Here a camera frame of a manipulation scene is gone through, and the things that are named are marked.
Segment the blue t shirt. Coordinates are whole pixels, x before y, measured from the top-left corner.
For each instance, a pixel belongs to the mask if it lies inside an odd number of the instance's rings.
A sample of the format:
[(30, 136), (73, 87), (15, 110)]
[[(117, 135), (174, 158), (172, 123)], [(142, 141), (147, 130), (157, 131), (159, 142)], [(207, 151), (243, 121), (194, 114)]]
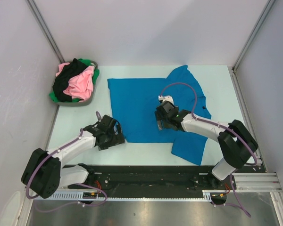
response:
[[(183, 65), (175, 68), (167, 78), (108, 79), (112, 115), (122, 127), (129, 143), (174, 143), (178, 134), (172, 129), (159, 130), (155, 110), (160, 94), (170, 95), (180, 110), (194, 110), (198, 116), (211, 119), (206, 107), (206, 97), (200, 84)], [(194, 164), (201, 164), (207, 139), (198, 154), (193, 154)]]

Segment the grey laundry basket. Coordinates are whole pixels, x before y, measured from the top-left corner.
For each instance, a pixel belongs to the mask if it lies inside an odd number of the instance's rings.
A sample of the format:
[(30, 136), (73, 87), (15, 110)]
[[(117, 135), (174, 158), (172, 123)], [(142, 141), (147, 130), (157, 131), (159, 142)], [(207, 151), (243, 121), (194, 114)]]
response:
[[(91, 66), (95, 66), (96, 71), (99, 72), (98, 64), (95, 61), (85, 60), (85, 59), (83, 59), (83, 61), (86, 62), (86, 63), (90, 63)], [(87, 100), (78, 101), (78, 102), (76, 102), (76, 101), (74, 101), (74, 102), (60, 102), (60, 101), (56, 101), (56, 100), (53, 100), (53, 102), (56, 103), (59, 106), (81, 107), (81, 106), (86, 106), (86, 105), (90, 104), (91, 101), (92, 101), (92, 98), (93, 98), (93, 96), (91, 95), (91, 97), (88, 98)]]

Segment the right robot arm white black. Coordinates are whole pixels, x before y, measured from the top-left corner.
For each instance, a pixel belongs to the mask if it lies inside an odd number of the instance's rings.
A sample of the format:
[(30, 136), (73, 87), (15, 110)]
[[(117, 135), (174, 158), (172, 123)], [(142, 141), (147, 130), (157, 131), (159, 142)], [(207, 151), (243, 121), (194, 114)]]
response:
[(222, 152), (222, 159), (208, 173), (210, 187), (219, 189), (225, 179), (236, 170), (249, 163), (257, 164), (255, 152), (258, 144), (244, 124), (239, 120), (230, 123), (215, 122), (195, 115), (194, 112), (179, 110), (172, 102), (164, 100), (155, 111), (159, 130), (172, 129), (178, 137), (172, 147), (172, 154), (185, 160), (194, 160), (198, 148), (203, 147), (205, 138), (217, 142)]

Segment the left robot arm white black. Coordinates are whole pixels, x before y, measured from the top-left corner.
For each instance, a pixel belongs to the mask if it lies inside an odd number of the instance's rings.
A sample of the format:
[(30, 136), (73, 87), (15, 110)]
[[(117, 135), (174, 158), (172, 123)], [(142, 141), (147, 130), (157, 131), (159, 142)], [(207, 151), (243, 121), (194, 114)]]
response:
[(57, 189), (80, 184), (84, 188), (94, 185), (95, 177), (91, 169), (79, 163), (66, 168), (72, 159), (94, 147), (106, 150), (125, 143), (121, 124), (118, 120), (104, 115), (95, 124), (80, 129), (79, 134), (67, 143), (43, 150), (35, 149), (22, 174), (21, 181), (26, 186), (26, 197), (49, 198)]

